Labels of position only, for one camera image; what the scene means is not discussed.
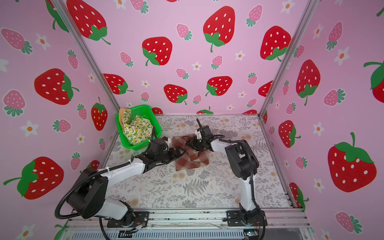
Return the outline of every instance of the plaid napkin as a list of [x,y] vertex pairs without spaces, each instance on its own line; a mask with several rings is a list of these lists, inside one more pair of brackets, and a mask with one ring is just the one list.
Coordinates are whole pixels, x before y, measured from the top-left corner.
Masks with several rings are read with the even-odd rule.
[[175,160],[176,171],[204,167],[209,164],[208,154],[206,151],[198,153],[196,150],[185,145],[193,136],[196,135],[190,134],[172,138],[173,147],[179,146],[180,148],[186,150],[183,156]]

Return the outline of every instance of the green basket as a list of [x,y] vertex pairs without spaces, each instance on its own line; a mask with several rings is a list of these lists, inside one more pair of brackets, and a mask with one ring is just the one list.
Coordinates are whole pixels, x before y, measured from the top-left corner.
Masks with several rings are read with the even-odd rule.
[[[152,126],[155,126],[155,132],[156,136],[160,137],[163,130],[161,129],[161,126],[159,122],[157,121],[155,115],[152,112],[152,109],[148,105],[139,105],[136,107],[131,108],[132,115],[131,115],[131,121],[135,119],[136,115],[139,115],[143,118],[149,119],[151,121]],[[121,139],[121,145],[123,145],[125,148],[132,149],[134,151],[137,151],[141,148],[144,148],[149,145],[149,140],[145,140],[144,142],[138,143],[136,145],[132,145],[130,142],[128,142],[127,137],[122,132],[122,128],[119,122],[119,114],[115,117],[116,125],[118,126],[118,131],[120,134]]]

